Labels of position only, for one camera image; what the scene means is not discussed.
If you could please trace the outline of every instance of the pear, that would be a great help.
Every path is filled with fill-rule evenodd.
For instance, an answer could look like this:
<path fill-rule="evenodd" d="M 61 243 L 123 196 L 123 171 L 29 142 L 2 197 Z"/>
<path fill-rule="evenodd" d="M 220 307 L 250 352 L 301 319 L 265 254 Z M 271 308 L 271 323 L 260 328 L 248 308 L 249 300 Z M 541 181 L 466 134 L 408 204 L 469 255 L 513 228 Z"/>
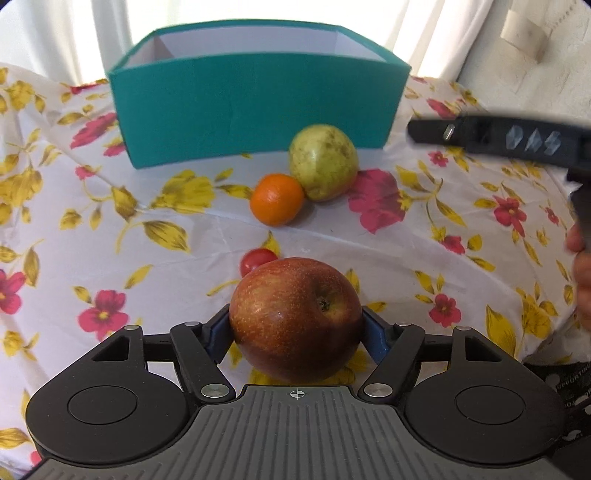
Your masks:
<path fill-rule="evenodd" d="M 289 161 L 291 176 L 314 202 L 349 190 L 359 170 L 355 146 L 332 125 L 310 125 L 300 131 L 291 141 Z"/>

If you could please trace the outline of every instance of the cardboard box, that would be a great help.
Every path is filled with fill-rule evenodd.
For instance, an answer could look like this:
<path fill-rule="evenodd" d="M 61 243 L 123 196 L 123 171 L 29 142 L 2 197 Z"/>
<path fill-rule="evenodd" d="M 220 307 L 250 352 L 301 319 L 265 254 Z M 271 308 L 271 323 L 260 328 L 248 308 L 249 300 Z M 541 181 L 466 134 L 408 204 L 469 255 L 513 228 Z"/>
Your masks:
<path fill-rule="evenodd" d="M 386 143 L 410 66 L 334 25 L 229 20 L 152 32 L 109 72 L 135 168 L 287 150 L 311 124 Z"/>

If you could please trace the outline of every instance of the finger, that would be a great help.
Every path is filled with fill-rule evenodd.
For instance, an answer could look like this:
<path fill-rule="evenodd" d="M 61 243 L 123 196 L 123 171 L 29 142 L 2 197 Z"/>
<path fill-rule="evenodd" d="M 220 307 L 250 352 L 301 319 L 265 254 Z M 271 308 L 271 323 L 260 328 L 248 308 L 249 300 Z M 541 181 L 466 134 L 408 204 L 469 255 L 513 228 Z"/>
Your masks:
<path fill-rule="evenodd" d="M 572 253 L 578 253 L 585 248 L 581 227 L 578 223 L 574 224 L 570 229 L 569 234 L 566 236 L 566 248 Z"/>
<path fill-rule="evenodd" d="M 577 312 L 581 325 L 591 330 L 591 288 L 577 288 Z"/>
<path fill-rule="evenodd" d="M 578 253 L 573 262 L 573 278 L 581 287 L 591 287 L 591 253 Z"/>

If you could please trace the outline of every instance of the white curtain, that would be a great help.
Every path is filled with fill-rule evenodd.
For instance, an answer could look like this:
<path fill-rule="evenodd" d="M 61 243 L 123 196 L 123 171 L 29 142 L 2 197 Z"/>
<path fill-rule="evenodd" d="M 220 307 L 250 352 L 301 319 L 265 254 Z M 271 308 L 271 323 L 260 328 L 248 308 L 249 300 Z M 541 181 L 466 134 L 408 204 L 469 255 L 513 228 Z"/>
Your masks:
<path fill-rule="evenodd" d="M 155 28 L 228 18 L 342 25 L 392 50 L 419 76 L 454 80 L 493 0 L 12 0 L 0 61 L 91 82 Z"/>

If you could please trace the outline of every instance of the apple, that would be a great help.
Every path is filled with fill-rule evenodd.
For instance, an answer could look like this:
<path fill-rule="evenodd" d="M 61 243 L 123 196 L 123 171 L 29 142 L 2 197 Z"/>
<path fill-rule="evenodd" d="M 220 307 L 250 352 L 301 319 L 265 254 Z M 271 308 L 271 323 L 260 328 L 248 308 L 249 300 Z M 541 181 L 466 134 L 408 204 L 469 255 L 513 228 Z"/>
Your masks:
<path fill-rule="evenodd" d="M 230 325 L 250 364 L 288 384 L 337 373 L 363 331 L 361 303 L 347 278 L 323 262 L 296 257 L 261 265 L 240 281 Z"/>

